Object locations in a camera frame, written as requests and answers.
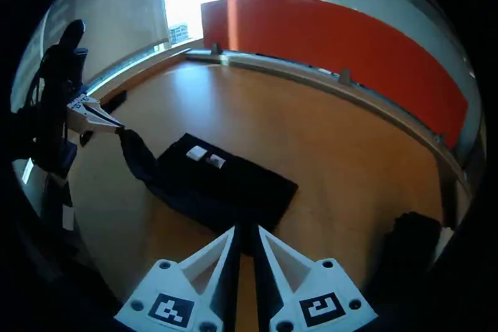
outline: orange partition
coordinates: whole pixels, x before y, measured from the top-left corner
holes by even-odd
[[[259,53],[334,72],[391,99],[452,148],[467,101],[439,62],[391,26],[315,0],[220,0],[202,5],[204,45]]]

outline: screw hole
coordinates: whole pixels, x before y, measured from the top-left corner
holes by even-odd
[[[358,310],[362,306],[362,302],[360,300],[354,299],[349,303],[349,308],[351,310]]]
[[[292,332],[294,325],[290,321],[281,321],[276,325],[277,332]]]
[[[200,332],[216,332],[217,329],[210,321],[203,321],[199,326]]]
[[[141,311],[144,309],[144,304],[138,300],[133,300],[130,304],[131,308],[135,311]]]

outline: white wall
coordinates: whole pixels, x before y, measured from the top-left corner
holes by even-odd
[[[481,98],[468,64],[446,30],[407,0],[323,0],[368,14],[396,28],[427,50],[449,73],[468,102],[456,151],[463,157],[472,147],[481,120]]]

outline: folded black cloth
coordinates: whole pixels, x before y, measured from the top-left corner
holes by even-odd
[[[241,228],[241,248],[250,254],[251,226],[273,231],[298,185],[255,163],[185,134],[158,159],[132,130],[120,130],[124,158],[133,175],[169,207],[217,234]],[[204,152],[195,159],[195,147]]]

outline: black fabric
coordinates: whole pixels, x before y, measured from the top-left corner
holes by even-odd
[[[385,237],[377,271],[363,292],[378,314],[408,296],[421,283],[440,232],[438,221],[416,212],[396,218],[394,229]]]
[[[147,185],[155,183],[158,171],[156,158],[140,135],[124,128],[118,128],[116,133],[120,137],[124,160],[133,176]]]
[[[241,248],[250,254],[250,227],[273,231],[298,185],[241,157],[185,134],[156,160],[133,130],[120,130],[124,158],[133,175],[166,204],[206,225],[217,234],[235,224],[241,228]],[[195,146],[207,150],[198,161],[187,157]],[[225,163],[217,168],[212,155]]]

